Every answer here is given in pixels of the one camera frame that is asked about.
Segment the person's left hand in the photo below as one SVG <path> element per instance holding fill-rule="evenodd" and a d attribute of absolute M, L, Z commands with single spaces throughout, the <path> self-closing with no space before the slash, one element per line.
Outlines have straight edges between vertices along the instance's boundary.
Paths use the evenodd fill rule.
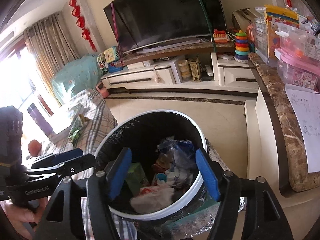
<path fill-rule="evenodd" d="M 11 200 L 1 201 L 1 207 L 17 233 L 26 239 L 31 239 L 31 234 L 23 224 L 38 224 L 48 204 L 48 200 L 47 197 L 39 199 L 39 206 L 34 212 L 27 208 L 16 206 Z"/>

